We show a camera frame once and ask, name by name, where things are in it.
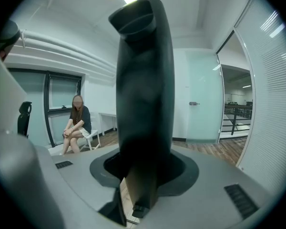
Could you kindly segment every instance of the white pipe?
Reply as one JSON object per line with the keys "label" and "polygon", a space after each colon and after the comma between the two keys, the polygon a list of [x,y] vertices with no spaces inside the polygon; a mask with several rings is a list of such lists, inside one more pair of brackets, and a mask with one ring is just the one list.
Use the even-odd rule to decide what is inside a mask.
{"label": "white pipe", "polygon": [[99,68],[101,71],[105,71],[103,74],[110,73],[111,76],[114,76],[116,73],[115,70],[112,70],[112,68],[109,68],[107,65],[104,65],[103,63],[100,63],[97,60],[93,60],[87,56],[82,56],[82,54],[79,54],[79,53],[73,52],[73,51],[69,51],[68,49],[58,47],[58,46],[53,45],[53,44],[48,43],[45,45],[45,42],[26,38],[25,39],[25,45],[26,45],[26,47],[32,47],[32,48],[42,49],[42,50],[46,50],[46,51],[56,52],[56,53],[60,53],[62,55],[70,56],[72,58],[75,58],[75,59],[78,59],[81,61],[86,61],[88,63],[91,63],[94,67]]}
{"label": "white pipe", "polygon": [[97,56],[93,55],[92,53],[89,53],[86,50],[83,50],[83,49],[81,49],[79,47],[73,46],[70,43],[63,42],[61,40],[58,40],[58,39],[55,39],[55,38],[52,38],[52,37],[49,37],[49,36],[46,36],[46,35],[42,35],[42,34],[39,34],[39,33],[36,33],[36,32],[27,31],[27,30],[25,30],[23,34],[24,34],[24,38],[30,38],[30,39],[35,39],[35,40],[42,41],[42,42],[47,42],[47,43],[50,43],[50,44],[54,44],[56,46],[60,46],[60,47],[69,49],[69,50],[74,51],[74,52],[78,52],[78,53],[83,54],[83,55],[85,55],[87,57],[90,57],[90,58],[95,59],[95,60],[97,60],[99,62],[102,62],[103,64],[108,65],[110,68],[116,70],[116,68],[114,67],[113,64],[103,60],[100,57],[97,57]]}
{"label": "white pipe", "polygon": [[24,54],[17,54],[17,53],[9,53],[8,57],[5,60],[6,64],[30,64],[30,65],[37,65],[37,66],[45,66],[45,67],[51,67],[51,68],[57,68],[57,69],[68,69],[68,67],[71,68],[68,69],[70,71],[74,71],[74,69],[77,69],[78,73],[83,74],[89,74],[93,73],[98,76],[98,79],[102,79],[104,81],[112,82],[114,77],[110,77],[107,75],[103,75],[100,73],[97,73],[95,71],[91,71],[73,64],[64,63],[56,60],[51,59],[45,59],[41,57],[31,56],[31,55],[24,55]]}

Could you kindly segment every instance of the door handle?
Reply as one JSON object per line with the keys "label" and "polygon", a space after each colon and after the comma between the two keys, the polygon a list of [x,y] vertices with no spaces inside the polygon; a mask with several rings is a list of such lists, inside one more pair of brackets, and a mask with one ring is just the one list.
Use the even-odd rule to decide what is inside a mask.
{"label": "door handle", "polygon": [[199,103],[197,103],[197,102],[190,102],[189,104],[190,104],[190,105],[194,105],[194,106],[195,106],[195,105],[199,105]]}

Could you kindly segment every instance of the glass partition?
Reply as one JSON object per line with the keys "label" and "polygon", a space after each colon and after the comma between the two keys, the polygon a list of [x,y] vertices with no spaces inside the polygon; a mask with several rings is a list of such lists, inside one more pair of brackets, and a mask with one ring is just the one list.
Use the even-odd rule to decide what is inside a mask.
{"label": "glass partition", "polygon": [[186,52],[190,82],[188,143],[217,143],[223,120],[221,66],[212,52]]}
{"label": "glass partition", "polygon": [[[32,102],[28,136],[29,140],[38,146],[49,146],[47,128],[43,111],[43,90],[45,74],[29,72],[11,72],[15,80],[27,93],[26,101]],[[13,130],[17,133],[17,119],[14,121]]]}

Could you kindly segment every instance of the black office chair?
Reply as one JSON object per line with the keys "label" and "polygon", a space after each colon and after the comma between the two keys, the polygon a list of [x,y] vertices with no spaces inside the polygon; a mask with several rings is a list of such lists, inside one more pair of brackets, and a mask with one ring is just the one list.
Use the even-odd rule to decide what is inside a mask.
{"label": "black office chair", "polygon": [[27,132],[29,127],[30,114],[32,110],[31,103],[32,102],[23,102],[19,108],[20,115],[18,117],[18,134],[24,135],[26,137],[29,137],[27,135]]}

